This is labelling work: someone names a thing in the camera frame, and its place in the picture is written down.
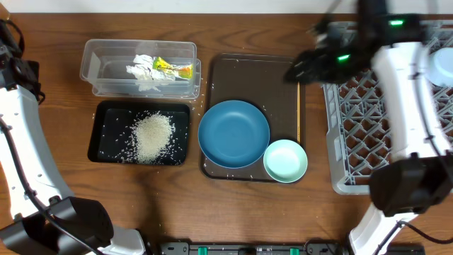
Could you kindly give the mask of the wooden chopstick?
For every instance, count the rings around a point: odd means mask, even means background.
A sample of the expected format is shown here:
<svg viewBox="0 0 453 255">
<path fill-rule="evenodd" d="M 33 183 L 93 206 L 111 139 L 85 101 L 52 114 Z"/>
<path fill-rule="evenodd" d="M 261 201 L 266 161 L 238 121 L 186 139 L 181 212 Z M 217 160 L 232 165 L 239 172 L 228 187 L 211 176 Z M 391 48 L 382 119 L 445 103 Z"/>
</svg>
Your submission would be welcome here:
<svg viewBox="0 0 453 255">
<path fill-rule="evenodd" d="M 297 83 L 297 143 L 301 143 L 301 90 L 300 83 Z"/>
</svg>

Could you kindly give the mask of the light blue bowl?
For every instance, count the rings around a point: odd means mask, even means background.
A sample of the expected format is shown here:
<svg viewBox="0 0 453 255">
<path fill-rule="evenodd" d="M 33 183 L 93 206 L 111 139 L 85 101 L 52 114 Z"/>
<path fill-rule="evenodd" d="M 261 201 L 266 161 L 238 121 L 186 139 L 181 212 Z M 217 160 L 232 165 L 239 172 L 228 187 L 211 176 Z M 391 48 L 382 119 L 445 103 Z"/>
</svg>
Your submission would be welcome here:
<svg viewBox="0 0 453 255">
<path fill-rule="evenodd" d="M 453 49 L 445 47 L 429 56 L 428 80 L 441 87 L 452 87 L 452 55 Z"/>
</svg>

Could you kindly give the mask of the mint green bowl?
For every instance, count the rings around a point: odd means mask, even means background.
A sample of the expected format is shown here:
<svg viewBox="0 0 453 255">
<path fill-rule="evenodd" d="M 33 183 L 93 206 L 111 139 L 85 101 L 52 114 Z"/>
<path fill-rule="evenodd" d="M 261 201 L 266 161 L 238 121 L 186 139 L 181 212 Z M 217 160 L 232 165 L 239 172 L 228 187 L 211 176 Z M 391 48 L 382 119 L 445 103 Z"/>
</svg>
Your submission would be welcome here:
<svg viewBox="0 0 453 255">
<path fill-rule="evenodd" d="M 308 157 L 304 148 L 292 140 L 277 140 L 270 144 L 263 155 L 267 174 L 280 183 L 294 183 L 308 169 Z"/>
</svg>

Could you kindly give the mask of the white tissue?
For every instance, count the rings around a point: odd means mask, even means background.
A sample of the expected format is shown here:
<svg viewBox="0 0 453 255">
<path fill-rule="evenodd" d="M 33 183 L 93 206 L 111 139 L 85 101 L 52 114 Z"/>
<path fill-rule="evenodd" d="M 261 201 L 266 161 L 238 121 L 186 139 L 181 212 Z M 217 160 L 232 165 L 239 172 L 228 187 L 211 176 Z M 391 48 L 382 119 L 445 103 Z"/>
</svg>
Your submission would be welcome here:
<svg viewBox="0 0 453 255">
<path fill-rule="evenodd" d="M 153 84 L 147 83 L 147 81 L 154 80 L 152 76 L 154 58 L 148 55 L 135 55 L 133 62 L 134 66 L 126 66 L 126 72 L 132 74 L 136 78 L 136 85 L 139 86 L 139 91 L 154 89 Z"/>
<path fill-rule="evenodd" d="M 158 81 L 175 81 L 176 77 L 172 74 L 167 74 L 157 69 L 150 69 L 150 76 L 152 80 Z"/>
</svg>

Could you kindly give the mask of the dark blue plate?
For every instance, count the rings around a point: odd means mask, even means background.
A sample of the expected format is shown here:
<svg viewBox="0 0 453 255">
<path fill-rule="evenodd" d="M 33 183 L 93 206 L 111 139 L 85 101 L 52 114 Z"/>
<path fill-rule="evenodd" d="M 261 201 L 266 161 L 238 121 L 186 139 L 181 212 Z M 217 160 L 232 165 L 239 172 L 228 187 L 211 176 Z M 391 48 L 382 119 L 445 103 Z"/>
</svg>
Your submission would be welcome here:
<svg viewBox="0 0 453 255">
<path fill-rule="evenodd" d="M 265 115 L 246 101 L 222 101 L 202 117 L 198 144 L 211 162 L 228 169 L 254 164 L 270 143 L 270 126 Z"/>
</svg>

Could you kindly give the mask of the white rice pile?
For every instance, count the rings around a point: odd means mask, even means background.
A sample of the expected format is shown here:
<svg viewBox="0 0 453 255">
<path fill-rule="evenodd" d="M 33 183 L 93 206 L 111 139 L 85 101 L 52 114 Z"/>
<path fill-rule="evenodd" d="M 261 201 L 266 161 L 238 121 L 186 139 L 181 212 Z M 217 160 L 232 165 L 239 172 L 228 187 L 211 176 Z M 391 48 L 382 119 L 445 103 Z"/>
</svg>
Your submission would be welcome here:
<svg viewBox="0 0 453 255">
<path fill-rule="evenodd" d="M 101 125 L 97 159 L 180 165 L 186 158 L 188 122 L 183 111 L 110 109 Z"/>
</svg>

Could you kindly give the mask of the green yellow snack wrapper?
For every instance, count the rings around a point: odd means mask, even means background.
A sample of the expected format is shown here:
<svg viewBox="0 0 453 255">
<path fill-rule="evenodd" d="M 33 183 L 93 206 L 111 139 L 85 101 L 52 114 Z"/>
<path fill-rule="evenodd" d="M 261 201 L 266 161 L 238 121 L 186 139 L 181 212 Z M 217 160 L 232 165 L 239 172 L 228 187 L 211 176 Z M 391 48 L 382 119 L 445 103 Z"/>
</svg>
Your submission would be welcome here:
<svg viewBox="0 0 453 255">
<path fill-rule="evenodd" d="M 165 74 L 173 75 L 175 78 L 192 79 L 193 65 L 176 65 L 170 64 L 161 57 L 156 57 L 153 61 L 153 69 Z"/>
</svg>

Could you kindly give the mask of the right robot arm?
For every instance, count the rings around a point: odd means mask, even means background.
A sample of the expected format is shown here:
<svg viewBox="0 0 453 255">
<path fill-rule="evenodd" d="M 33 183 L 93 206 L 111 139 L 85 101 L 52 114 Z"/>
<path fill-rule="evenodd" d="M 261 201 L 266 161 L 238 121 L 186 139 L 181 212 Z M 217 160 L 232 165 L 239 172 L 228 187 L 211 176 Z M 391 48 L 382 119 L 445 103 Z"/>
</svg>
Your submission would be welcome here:
<svg viewBox="0 0 453 255">
<path fill-rule="evenodd" d="M 315 26 L 318 46 L 301 53 L 286 73 L 300 84 L 339 84 L 371 69 L 384 95 L 391 162 L 369 178 L 371 204 L 348 236 L 349 254 L 384 254 L 417 216 L 452 189 L 452 148 L 437 117 L 426 78 L 428 51 L 418 15 L 366 14 L 357 37 L 343 43 L 325 15 Z"/>
</svg>

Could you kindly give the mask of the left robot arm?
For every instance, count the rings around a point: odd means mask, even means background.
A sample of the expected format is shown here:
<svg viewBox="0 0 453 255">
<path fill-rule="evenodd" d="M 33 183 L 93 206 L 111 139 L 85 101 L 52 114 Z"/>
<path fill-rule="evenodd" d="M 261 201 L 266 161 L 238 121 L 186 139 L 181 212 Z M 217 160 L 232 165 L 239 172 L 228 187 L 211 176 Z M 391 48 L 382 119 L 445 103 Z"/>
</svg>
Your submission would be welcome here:
<svg viewBox="0 0 453 255">
<path fill-rule="evenodd" d="M 96 200 L 64 182 L 42 131 L 38 63 L 1 44 L 1 167 L 13 223 L 1 241 L 17 254 L 145 254 L 135 229 L 112 224 Z"/>
</svg>

